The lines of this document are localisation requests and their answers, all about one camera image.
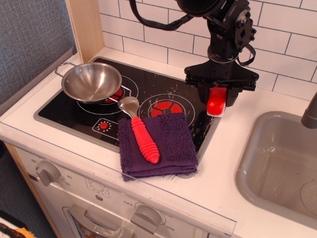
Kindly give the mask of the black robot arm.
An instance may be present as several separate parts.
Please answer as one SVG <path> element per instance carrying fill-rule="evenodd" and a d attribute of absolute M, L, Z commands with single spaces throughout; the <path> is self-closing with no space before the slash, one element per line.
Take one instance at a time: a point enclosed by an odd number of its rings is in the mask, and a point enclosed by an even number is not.
<path fill-rule="evenodd" d="M 179 0 L 180 9 L 191 17 L 206 19 L 211 35 L 208 61 L 185 68 L 186 83 L 195 85 L 200 101 L 206 104 L 212 88 L 226 89 L 230 107 L 243 90 L 254 91 L 259 75 L 245 67 L 252 59 L 240 62 L 239 54 L 248 49 L 253 55 L 256 30 L 247 0 Z"/>

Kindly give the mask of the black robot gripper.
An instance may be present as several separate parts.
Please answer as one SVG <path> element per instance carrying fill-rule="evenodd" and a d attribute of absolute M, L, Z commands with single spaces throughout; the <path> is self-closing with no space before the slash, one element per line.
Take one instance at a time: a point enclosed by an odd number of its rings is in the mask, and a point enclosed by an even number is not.
<path fill-rule="evenodd" d="M 238 95 L 243 90 L 255 91 L 259 75 L 236 62 L 216 63 L 208 60 L 205 63 L 188 66 L 184 69 L 185 82 L 198 88 L 200 101 L 204 104 L 210 97 L 210 89 L 225 88 L 226 106 L 234 105 Z"/>

